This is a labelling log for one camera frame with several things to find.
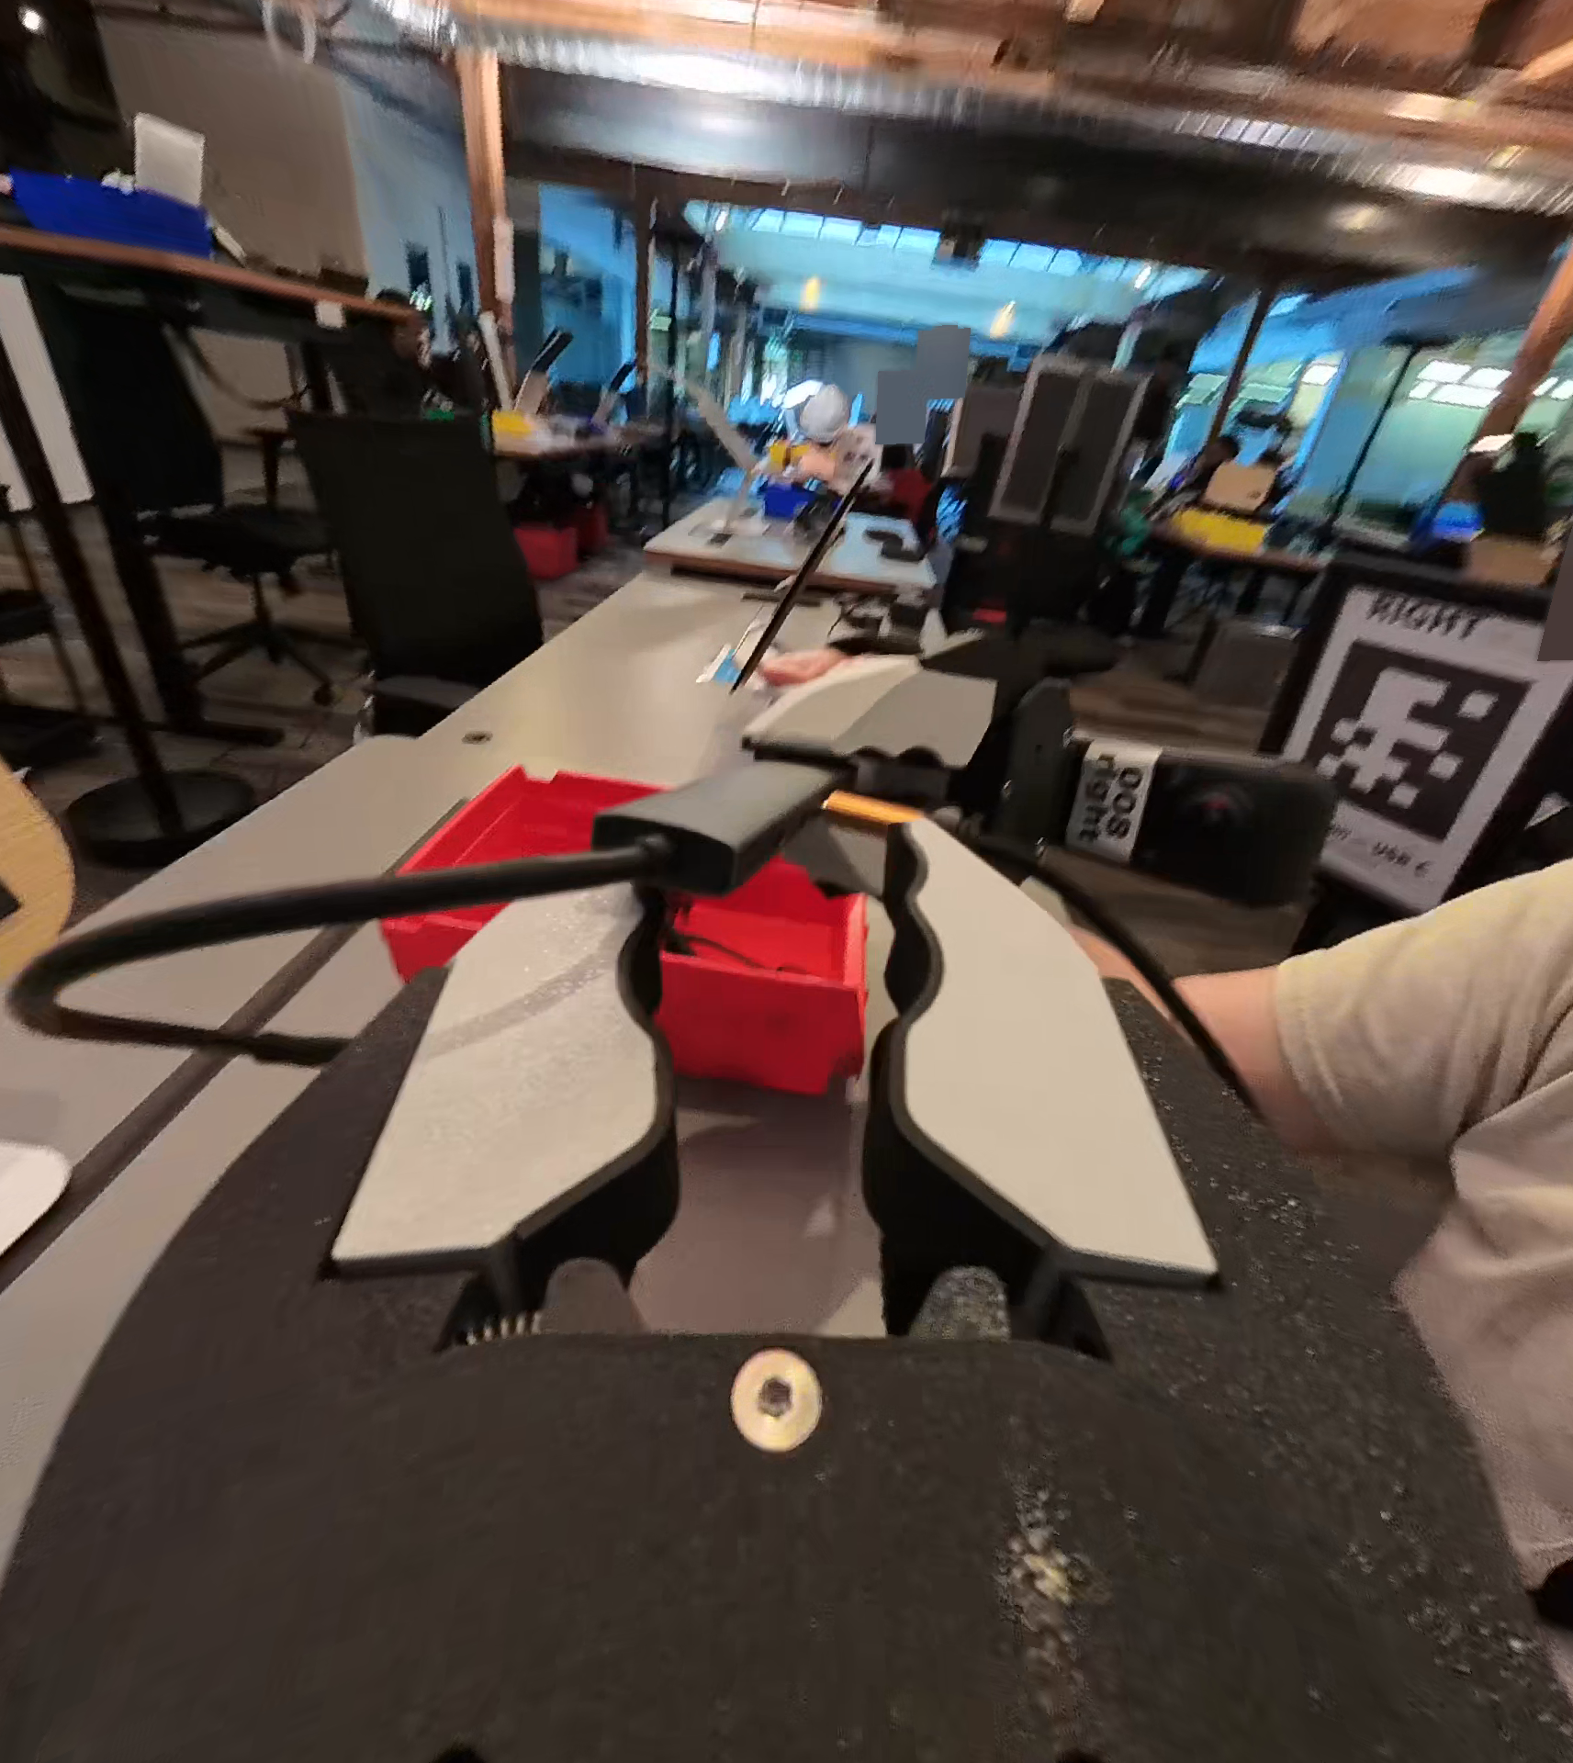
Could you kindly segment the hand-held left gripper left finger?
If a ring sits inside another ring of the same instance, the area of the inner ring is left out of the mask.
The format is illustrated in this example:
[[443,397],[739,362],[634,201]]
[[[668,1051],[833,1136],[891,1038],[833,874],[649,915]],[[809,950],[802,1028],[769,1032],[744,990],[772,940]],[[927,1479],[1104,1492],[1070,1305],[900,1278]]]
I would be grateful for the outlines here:
[[505,907],[449,960],[331,1243],[336,1271],[634,1271],[682,1201],[640,887]]

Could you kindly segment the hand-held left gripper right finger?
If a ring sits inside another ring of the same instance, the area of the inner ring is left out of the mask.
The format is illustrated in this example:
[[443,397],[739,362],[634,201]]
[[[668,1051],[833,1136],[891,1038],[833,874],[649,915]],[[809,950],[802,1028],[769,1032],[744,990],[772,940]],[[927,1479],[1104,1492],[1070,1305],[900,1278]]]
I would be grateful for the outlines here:
[[870,1098],[912,1161],[1062,1271],[1204,1291],[1214,1244],[1097,963],[935,822],[885,843],[891,1023]]

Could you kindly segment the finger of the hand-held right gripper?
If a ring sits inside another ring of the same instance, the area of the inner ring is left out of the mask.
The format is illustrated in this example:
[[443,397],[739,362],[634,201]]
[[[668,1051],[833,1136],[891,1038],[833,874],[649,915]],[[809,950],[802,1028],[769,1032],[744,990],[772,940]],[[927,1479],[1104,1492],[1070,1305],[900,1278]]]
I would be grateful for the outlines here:
[[964,768],[994,726],[1001,685],[912,652],[862,652],[777,688],[744,752],[777,761],[927,761]]

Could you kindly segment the black usb adapter with cable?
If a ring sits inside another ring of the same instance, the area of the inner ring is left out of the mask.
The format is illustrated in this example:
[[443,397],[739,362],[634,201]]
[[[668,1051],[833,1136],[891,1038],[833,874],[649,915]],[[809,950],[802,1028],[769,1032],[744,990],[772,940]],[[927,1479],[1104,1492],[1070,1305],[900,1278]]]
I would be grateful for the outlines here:
[[343,1038],[139,1019],[72,1006],[63,992],[100,973],[170,952],[362,929],[373,919],[514,907],[592,887],[723,897],[764,870],[843,783],[849,768],[751,761],[602,811],[592,843],[580,854],[243,894],[100,925],[37,952],[13,977],[5,1006],[21,1028],[63,1044],[183,1046],[222,1058],[321,1069],[343,1051]]

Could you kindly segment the red plastic bin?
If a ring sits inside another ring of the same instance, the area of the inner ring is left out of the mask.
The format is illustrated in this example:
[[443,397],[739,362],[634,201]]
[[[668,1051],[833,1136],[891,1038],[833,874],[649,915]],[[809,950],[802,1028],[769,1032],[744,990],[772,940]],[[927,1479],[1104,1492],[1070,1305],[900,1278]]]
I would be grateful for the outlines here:
[[[443,816],[400,874],[580,854],[605,808],[654,783],[531,774],[485,783]],[[728,897],[677,897],[665,937],[659,1023],[682,1076],[823,1097],[866,1056],[866,901],[823,894],[802,863],[772,856]]]

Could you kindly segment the person's right forearm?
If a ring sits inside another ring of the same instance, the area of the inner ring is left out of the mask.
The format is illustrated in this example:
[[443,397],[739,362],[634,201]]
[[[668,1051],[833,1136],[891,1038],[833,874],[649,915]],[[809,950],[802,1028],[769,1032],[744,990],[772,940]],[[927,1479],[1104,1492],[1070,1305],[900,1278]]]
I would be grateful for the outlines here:
[[1156,1015],[1167,1015],[1206,1066],[1229,1074],[1229,1086],[1273,1128],[1289,1151],[1342,1151],[1342,1140],[1303,1097],[1277,1023],[1277,963],[1214,977],[1173,981],[1163,992],[1112,940],[1070,929],[1077,950],[1104,981],[1132,984]]

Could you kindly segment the fiducial marker sign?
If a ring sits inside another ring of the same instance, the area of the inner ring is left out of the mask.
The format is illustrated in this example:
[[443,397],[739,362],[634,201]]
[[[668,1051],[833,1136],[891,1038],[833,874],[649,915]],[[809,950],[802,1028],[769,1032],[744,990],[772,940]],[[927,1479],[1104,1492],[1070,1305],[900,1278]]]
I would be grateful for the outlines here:
[[1421,915],[1469,887],[1573,709],[1545,591],[1339,562],[1280,679],[1262,752],[1335,789],[1321,874]]

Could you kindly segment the grey monitor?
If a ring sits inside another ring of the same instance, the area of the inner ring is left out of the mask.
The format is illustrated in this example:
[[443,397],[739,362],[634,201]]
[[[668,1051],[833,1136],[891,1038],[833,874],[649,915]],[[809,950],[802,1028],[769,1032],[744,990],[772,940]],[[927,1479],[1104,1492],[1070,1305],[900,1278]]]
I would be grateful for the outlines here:
[[1031,362],[992,523],[1097,539],[1118,496],[1150,375],[1044,351]]

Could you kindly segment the black pole floor stand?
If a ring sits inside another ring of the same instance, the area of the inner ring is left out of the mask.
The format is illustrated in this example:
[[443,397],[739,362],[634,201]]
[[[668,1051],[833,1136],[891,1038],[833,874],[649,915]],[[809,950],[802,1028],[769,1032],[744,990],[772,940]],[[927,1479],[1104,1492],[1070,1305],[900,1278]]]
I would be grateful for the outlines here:
[[254,787],[217,768],[170,768],[161,742],[139,704],[116,627],[100,611],[88,556],[68,518],[55,481],[47,451],[21,397],[13,359],[0,337],[0,432],[26,481],[31,514],[47,539],[47,556],[74,611],[79,637],[99,663],[100,692],[116,709],[126,746],[135,753],[135,783],[105,783],[72,802],[74,848],[105,864],[170,864],[204,848],[224,824],[243,822],[258,802]]

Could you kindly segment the black high-back chair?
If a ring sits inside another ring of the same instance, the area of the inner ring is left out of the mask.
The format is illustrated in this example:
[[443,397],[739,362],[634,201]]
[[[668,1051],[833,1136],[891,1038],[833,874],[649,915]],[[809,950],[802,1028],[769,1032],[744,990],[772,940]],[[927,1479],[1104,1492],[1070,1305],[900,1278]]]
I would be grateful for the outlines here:
[[368,729],[422,737],[542,651],[531,563],[467,416],[286,419],[368,652]]

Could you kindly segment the black swivel chair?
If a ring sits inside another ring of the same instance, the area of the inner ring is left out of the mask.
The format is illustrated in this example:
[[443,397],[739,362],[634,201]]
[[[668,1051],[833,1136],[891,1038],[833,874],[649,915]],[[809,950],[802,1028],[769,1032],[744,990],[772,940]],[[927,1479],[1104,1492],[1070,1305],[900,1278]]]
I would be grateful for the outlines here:
[[206,674],[265,658],[309,679],[312,704],[336,704],[319,643],[343,637],[286,627],[271,591],[300,591],[298,568],[321,562],[331,539],[319,518],[241,499],[224,492],[224,451],[200,402],[200,384],[224,397],[222,375],[191,328],[170,324],[135,292],[68,295],[72,422],[91,477],[91,499],[139,539],[142,562],[188,562],[247,589],[247,616],[175,637],[183,673]]

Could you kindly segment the wooden top standing desk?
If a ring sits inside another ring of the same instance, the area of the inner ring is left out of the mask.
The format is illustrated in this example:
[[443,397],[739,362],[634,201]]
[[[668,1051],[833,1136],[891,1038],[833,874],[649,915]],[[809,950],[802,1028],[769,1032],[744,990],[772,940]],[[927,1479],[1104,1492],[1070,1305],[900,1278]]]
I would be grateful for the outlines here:
[[309,280],[243,271],[233,261],[206,261],[206,254],[191,254],[191,252],[161,252],[161,249],[139,249],[139,243],[105,243],[105,238],[0,226],[0,275],[26,280],[26,275],[55,275],[55,271],[171,280],[171,281],[224,287],[241,295],[265,295],[265,300],[309,305],[309,307],[339,305],[343,319],[374,319],[374,324],[405,324],[405,328],[415,328],[426,319],[405,300],[349,295],[349,292],[336,292],[336,287],[321,287]]

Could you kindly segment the white box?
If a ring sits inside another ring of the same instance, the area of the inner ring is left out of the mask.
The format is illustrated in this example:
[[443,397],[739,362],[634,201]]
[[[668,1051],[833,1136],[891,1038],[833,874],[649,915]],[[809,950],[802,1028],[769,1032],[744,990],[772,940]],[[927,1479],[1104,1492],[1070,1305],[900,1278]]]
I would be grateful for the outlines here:
[[183,128],[171,118],[135,116],[135,183],[175,197],[188,207],[204,207],[204,164],[206,164],[206,139],[194,128]]

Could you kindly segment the blue plastic bin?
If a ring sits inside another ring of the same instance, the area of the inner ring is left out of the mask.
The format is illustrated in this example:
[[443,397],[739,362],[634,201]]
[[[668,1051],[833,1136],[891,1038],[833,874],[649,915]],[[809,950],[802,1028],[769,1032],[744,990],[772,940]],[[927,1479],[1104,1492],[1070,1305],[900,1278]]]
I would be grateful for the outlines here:
[[116,249],[175,252],[211,261],[211,226],[200,201],[161,191],[105,183],[68,170],[11,170],[11,197],[31,230]]

